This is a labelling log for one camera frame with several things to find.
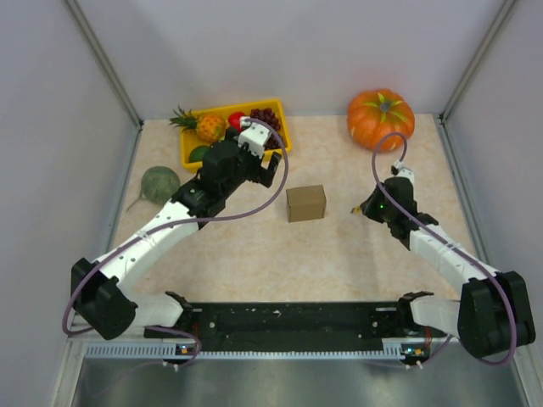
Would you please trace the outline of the brown cardboard express box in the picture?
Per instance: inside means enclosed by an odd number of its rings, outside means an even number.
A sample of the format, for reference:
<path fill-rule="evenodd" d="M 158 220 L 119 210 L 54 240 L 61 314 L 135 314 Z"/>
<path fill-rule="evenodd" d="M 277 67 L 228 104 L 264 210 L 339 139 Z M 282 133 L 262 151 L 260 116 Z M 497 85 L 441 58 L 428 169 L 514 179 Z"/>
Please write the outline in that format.
<path fill-rule="evenodd" d="M 324 218 L 327 198 L 323 185 L 289 188 L 286 197 L 289 223 Z"/>

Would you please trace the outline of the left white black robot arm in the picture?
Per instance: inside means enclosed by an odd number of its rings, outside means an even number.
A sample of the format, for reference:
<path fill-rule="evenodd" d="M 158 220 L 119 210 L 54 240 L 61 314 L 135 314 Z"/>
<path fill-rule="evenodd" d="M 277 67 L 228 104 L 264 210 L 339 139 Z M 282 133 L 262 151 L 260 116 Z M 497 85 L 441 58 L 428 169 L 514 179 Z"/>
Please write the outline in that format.
<path fill-rule="evenodd" d="M 214 143 L 197 175 L 180 186 L 148 224 L 98 259 L 73 265 L 67 309 L 87 323 L 84 332 L 111 340 L 131 327 L 163 326 L 178 337 L 190 331 L 193 317 L 173 294 L 138 295 L 132 287 L 182 239 L 210 222 L 224 221 L 226 201 L 243 183 L 272 185 L 288 155 L 274 153 L 263 167 L 263 146 L 246 136 Z"/>

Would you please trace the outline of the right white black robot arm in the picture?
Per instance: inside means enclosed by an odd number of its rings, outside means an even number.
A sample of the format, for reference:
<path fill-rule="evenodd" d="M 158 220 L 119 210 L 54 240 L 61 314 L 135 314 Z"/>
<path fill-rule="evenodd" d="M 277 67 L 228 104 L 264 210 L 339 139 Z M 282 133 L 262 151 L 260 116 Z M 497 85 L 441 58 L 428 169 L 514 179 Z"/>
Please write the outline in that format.
<path fill-rule="evenodd" d="M 392 237 L 428 261 L 456 290 L 458 300 L 430 292 L 408 293 L 396 314 L 398 329 L 418 334 L 425 326 L 456 337 L 475 358 L 531 344 L 535 325 L 525 280 L 474 258 L 455 243 L 432 216 L 418 210 L 412 182 L 393 176 L 379 182 L 354 212 L 385 224 Z"/>

